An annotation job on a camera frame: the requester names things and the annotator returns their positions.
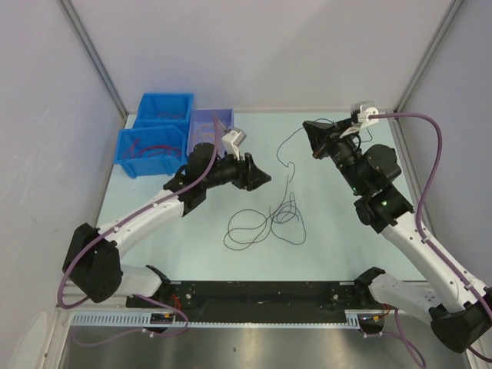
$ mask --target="metal floor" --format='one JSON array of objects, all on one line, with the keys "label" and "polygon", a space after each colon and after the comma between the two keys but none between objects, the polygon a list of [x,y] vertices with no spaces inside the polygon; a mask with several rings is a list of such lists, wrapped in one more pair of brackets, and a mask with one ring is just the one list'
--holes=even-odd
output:
[{"label": "metal floor", "polygon": [[[446,349],[430,328],[402,315],[405,333],[433,369],[469,368],[466,355]],[[83,342],[102,341],[127,328],[73,327]],[[386,331],[396,332],[394,319]],[[355,330],[316,328],[193,328],[173,338],[130,334],[100,347],[65,345],[67,369],[290,369],[418,368],[394,338],[367,338]]]}]

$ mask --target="cable clip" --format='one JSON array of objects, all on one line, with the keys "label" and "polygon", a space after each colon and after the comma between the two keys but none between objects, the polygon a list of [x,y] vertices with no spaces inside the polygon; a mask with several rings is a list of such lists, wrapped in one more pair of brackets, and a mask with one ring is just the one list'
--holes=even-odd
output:
[{"label": "cable clip", "polygon": [[474,286],[474,282],[473,281],[469,281],[469,282],[470,282],[469,284],[467,284],[466,286],[464,286],[464,289],[467,290],[467,291],[469,291],[470,288],[472,288]]},{"label": "cable clip", "polygon": [[427,241],[431,240],[432,238],[434,238],[434,236],[432,234],[428,234],[427,236],[425,236],[425,238],[422,238],[422,243],[426,244]]}]

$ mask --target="plastic tray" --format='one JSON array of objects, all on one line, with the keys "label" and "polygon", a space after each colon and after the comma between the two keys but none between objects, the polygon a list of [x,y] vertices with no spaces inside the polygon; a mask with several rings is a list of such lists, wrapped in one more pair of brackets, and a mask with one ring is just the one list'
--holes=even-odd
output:
[{"label": "plastic tray", "polygon": [[187,135],[173,126],[122,129],[115,164],[131,178],[172,175],[187,162],[186,142]]},{"label": "plastic tray", "polygon": [[174,125],[188,134],[193,94],[144,94],[134,128]]},{"label": "plastic tray", "polygon": [[[215,109],[215,110],[194,110],[191,112],[190,131],[188,136],[189,155],[196,144],[201,142],[214,143],[214,113],[222,124],[227,128],[234,127],[234,112],[232,109]],[[221,143],[219,153],[224,153],[224,146]]]}]

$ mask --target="wire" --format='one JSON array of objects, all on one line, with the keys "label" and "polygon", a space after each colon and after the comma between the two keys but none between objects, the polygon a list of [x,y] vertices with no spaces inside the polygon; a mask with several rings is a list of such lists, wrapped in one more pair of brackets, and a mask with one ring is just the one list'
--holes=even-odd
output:
[{"label": "wire", "polygon": [[[458,278],[465,284],[465,285],[470,285],[469,291],[473,294],[473,296],[481,303],[481,305],[484,307],[485,311],[487,312],[487,315],[492,321],[492,309],[490,309],[488,303],[482,298],[480,293],[477,291],[477,289],[471,285],[470,281],[468,278],[464,275],[464,273],[461,272],[460,269],[457,268],[454,263],[449,260],[449,258],[439,249],[437,246],[433,243],[431,239],[427,238],[427,235],[425,234],[424,231],[424,226],[422,224],[422,214],[424,210],[424,203],[425,199],[429,193],[429,189],[432,185],[432,181],[434,180],[434,177],[437,172],[437,167],[439,166],[439,161],[440,157],[443,151],[443,135],[440,130],[439,124],[431,117],[424,115],[424,114],[419,114],[419,113],[390,113],[390,114],[379,114],[379,115],[369,115],[369,119],[375,119],[375,118],[419,118],[419,119],[424,119],[425,121],[428,121],[431,123],[436,131],[437,134],[437,153],[436,153],[436,158],[434,160],[434,165],[432,166],[432,169],[430,170],[430,175],[429,178],[427,179],[427,183],[424,187],[424,190],[422,191],[422,196],[421,199],[418,202],[417,206],[417,213],[415,214],[415,223],[417,224],[417,230],[419,235],[422,237],[422,241],[424,241],[430,249],[432,249],[433,252],[439,256],[439,258],[457,275]],[[475,349],[472,347],[468,348],[473,354],[478,356],[480,359],[486,361],[487,363],[492,363],[492,358],[488,358],[483,356],[482,354],[478,353]]]},{"label": "wire", "polygon": [[89,299],[88,296],[85,296],[84,298],[75,302],[74,304],[66,304],[63,301],[63,289],[65,288],[65,284],[67,283],[68,277],[73,272],[75,265],[77,265],[77,263],[84,257],[84,255],[87,254],[89,252],[89,250],[91,250],[100,240],[103,240],[108,235],[116,232],[117,229],[121,228],[123,225],[127,224],[132,219],[135,219],[140,214],[146,212],[149,209],[152,209],[154,207],[154,204],[161,204],[161,203],[169,200],[170,198],[175,198],[176,196],[179,196],[180,194],[183,194],[186,191],[192,189],[194,186],[198,185],[207,176],[208,172],[212,169],[212,166],[215,163],[215,159],[216,159],[217,153],[218,153],[219,140],[220,140],[218,120],[215,119],[214,123],[215,123],[214,151],[212,153],[210,161],[208,162],[208,166],[204,170],[203,174],[200,177],[198,177],[195,181],[190,183],[188,186],[186,186],[186,187],[184,187],[184,188],[182,188],[182,189],[180,189],[180,190],[178,190],[172,194],[168,194],[167,196],[164,196],[163,198],[159,198],[154,203],[150,203],[150,204],[138,209],[137,211],[133,212],[132,214],[127,216],[125,219],[119,221],[115,226],[113,226],[113,227],[109,228],[108,230],[104,231],[103,233],[101,233],[94,240],[89,242],[84,248],[82,248],[82,250],[77,254],[77,256],[75,256],[75,258],[71,261],[66,272],[63,274],[63,277],[61,278],[60,285],[58,286],[58,292],[57,292],[56,297],[57,297],[58,305],[61,308],[63,308],[63,309],[76,308],[77,306],[84,304]]},{"label": "wire", "polygon": [[183,317],[183,319],[184,319],[184,326],[181,327],[180,329],[178,329],[176,332],[172,332],[172,333],[158,333],[158,332],[155,332],[155,331],[149,331],[148,329],[145,329],[144,327],[142,327],[142,328],[135,328],[135,329],[129,329],[127,331],[124,331],[124,332],[121,332],[119,334],[116,334],[113,337],[107,338],[107,339],[105,339],[103,341],[99,341],[99,342],[95,342],[95,343],[90,343],[90,344],[87,344],[85,342],[80,342],[77,339],[77,336],[75,335],[75,332],[73,332],[71,334],[71,339],[77,345],[82,346],[82,347],[97,347],[97,346],[102,346],[103,344],[108,344],[108,343],[110,343],[110,342],[112,342],[114,340],[119,339],[120,337],[126,336],[127,334],[133,334],[133,333],[139,333],[139,332],[140,333],[146,333],[147,332],[147,333],[149,333],[149,337],[150,338],[152,338],[154,336],[159,336],[159,337],[176,337],[179,334],[184,333],[188,329],[188,325],[190,324],[190,321],[188,320],[188,317],[186,316],[185,313],[183,313],[182,311],[178,310],[176,307],[172,307],[172,306],[163,304],[163,303],[161,303],[159,301],[153,300],[151,298],[147,298],[145,296],[140,296],[139,294],[136,294],[135,297],[141,298],[142,300],[145,300],[147,302],[151,302],[152,304],[155,304],[157,306],[160,306],[161,308],[166,308],[166,309],[172,310],[176,314],[181,315]]},{"label": "wire", "polygon": [[383,312],[377,315],[374,315],[372,317],[361,317],[360,320],[362,321],[378,321],[379,319],[382,319],[386,316],[388,316],[391,313],[391,309],[388,305],[383,304]]},{"label": "wire", "polygon": [[421,354],[421,352],[417,349],[417,347],[411,343],[407,336],[405,336],[403,330],[401,329],[401,322],[400,322],[400,317],[398,315],[398,309],[394,309],[394,319],[397,323],[397,329],[399,334],[396,333],[391,333],[391,332],[381,332],[381,333],[374,333],[374,334],[368,334],[363,331],[361,328],[360,332],[364,335],[364,338],[376,338],[376,337],[392,337],[392,338],[397,338],[398,340],[402,341],[407,348],[408,353],[414,359],[415,364],[418,365],[418,367],[424,369],[427,367],[427,363],[425,362],[424,356]]},{"label": "wire", "polygon": [[[237,211],[235,212],[231,218],[229,219],[229,222],[228,222],[228,231],[227,233],[224,235],[224,240],[223,240],[223,243],[224,243],[224,246],[226,248],[228,248],[229,250],[232,250],[232,251],[243,251],[243,250],[246,250],[247,248],[249,248],[252,244],[258,244],[260,242],[263,242],[264,240],[267,239],[267,237],[270,235],[270,234],[273,234],[276,238],[282,240],[282,241],[286,241],[288,242],[289,244],[295,244],[295,245],[299,245],[299,244],[303,244],[305,241],[306,241],[306,237],[308,236],[308,233],[306,232],[306,227],[305,227],[305,224],[304,224],[304,219],[302,218],[302,213],[301,211],[299,210],[299,208],[297,207],[297,202],[296,202],[296,198],[295,198],[295,194],[294,192],[289,192],[288,189],[289,189],[289,184],[292,182],[292,180],[294,179],[294,176],[295,176],[295,163],[292,162],[292,161],[289,161],[288,163],[285,163],[282,161],[282,159],[280,158],[279,156],[279,153],[280,153],[280,150],[282,149],[282,146],[288,142],[292,137],[294,137],[294,135],[296,133],[298,133],[299,131],[302,131],[304,128],[299,128],[297,130],[295,130],[294,132],[292,132],[292,134],[287,137],[279,146],[278,146],[278,149],[277,149],[277,153],[276,153],[276,157],[277,157],[277,160],[283,165],[285,166],[286,168],[292,168],[292,175],[288,175],[287,176],[287,180],[286,180],[286,184],[285,184],[285,192],[284,192],[284,197],[282,198],[282,201],[280,203],[280,205],[278,205],[277,208],[275,208],[275,210],[271,210],[271,207],[268,209],[268,215],[265,215],[264,213],[258,211],[258,210],[255,210],[255,209],[242,209],[240,211]],[[259,215],[261,218],[263,218],[263,221],[256,227],[236,227],[236,228],[233,228],[231,226],[231,224],[233,223],[234,219],[240,215],[240,214],[245,214],[245,213],[252,213],[252,214],[257,214]],[[278,224],[278,225],[282,225],[282,224],[287,224],[288,222],[290,221],[297,221],[298,223],[301,224],[302,226],[302,230],[303,230],[303,238],[302,238],[302,241],[292,241],[292,240],[289,240],[288,238],[284,238],[282,236],[280,236],[278,233],[276,233],[275,231],[275,225]],[[252,241],[240,241],[238,240],[235,236],[234,236],[234,233],[235,232],[238,232],[238,231],[255,231],[255,230],[260,230],[256,236],[254,236],[253,240]],[[244,245],[243,247],[239,247],[239,248],[233,248],[232,246],[230,246],[228,244],[228,241],[234,243],[234,244],[239,244],[239,245]]]}]

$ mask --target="black cable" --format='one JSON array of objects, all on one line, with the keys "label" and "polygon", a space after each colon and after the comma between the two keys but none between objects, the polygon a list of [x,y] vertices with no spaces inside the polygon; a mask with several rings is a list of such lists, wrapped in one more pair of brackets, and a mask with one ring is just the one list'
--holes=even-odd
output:
[{"label": "black cable", "polygon": [[[288,175],[287,176],[287,180],[286,180],[286,184],[285,184],[285,193],[284,193],[284,197],[282,198],[282,201],[281,201],[280,205],[278,205],[278,207],[274,211],[272,211],[271,210],[271,207],[270,207],[269,210],[268,210],[268,216],[265,215],[265,214],[263,214],[263,213],[261,213],[258,210],[255,210],[255,209],[242,209],[242,210],[237,211],[236,213],[234,213],[232,215],[232,217],[229,219],[229,222],[228,222],[228,231],[224,235],[224,246],[226,248],[228,248],[229,250],[232,250],[232,251],[243,251],[243,250],[246,250],[252,244],[258,244],[258,243],[266,240],[267,237],[270,235],[270,233],[272,233],[276,238],[278,238],[280,240],[283,240],[283,241],[286,241],[289,244],[299,245],[299,244],[303,244],[306,241],[306,237],[308,236],[308,233],[306,232],[306,227],[304,225],[304,219],[302,218],[302,214],[301,214],[301,212],[299,211],[299,209],[297,207],[297,202],[296,202],[296,198],[295,198],[294,192],[292,192],[292,191],[289,192],[288,191],[289,184],[292,182],[292,180],[294,179],[294,176],[295,176],[295,163],[292,162],[292,161],[289,161],[286,164],[285,162],[283,162],[281,160],[281,158],[279,156],[279,153],[280,153],[280,150],[282,149],[282,146],[286,142],[288,142],[292,137],[294,137],[294,135],[296,133],[298,133],[299,131],[302,131],[303,129],[304,128],[301,127],[299,129],[297,129],[296,131],[294,131],[289,137],[287,137],[278,146],[277,153],[275,155],[277,157],[277,160],[283,166],[285,166],[286,168],[292,167],[292,175],[290,175],[290,176]],[[232,228],[231,227],[231,223],[234,220],[234,218],[236,218],[239,214],[243,214],[245,212],[252,212],[254,214],[258,214],[264,220],[262,221],[261,224],[259,224],[256,227]],[[301,225],[302,225],[302,229],[303,229],[303,232],[304,232],[304,237],[303,237],[302,241],[300,241],[300,242],[295,242],[295,241],[289,240],[287,238],[283,238],[280,235],[278,235],[277,233],[275,233],[274,226],[276,224],[278,224],[278,225],[287,224],[289,221],[293,221],[293,220],[301,223]],[[232,234],[235,231],[254,231],[254,230],[258,230],[258,229],[260,229],[260,231],[253,238],[253,241],[239,241],[237,239],[234,239],[233,234]],[[244,245],[244,247],[242,247],[242,248],[233,248],[233,247],[231,247],[231,246],[228,245],[228,243],[227,243],[227,240],[228,239],[230,241],[232,241],[233,243],[235,243],[235,244],[242,244],[242,245]]]}]

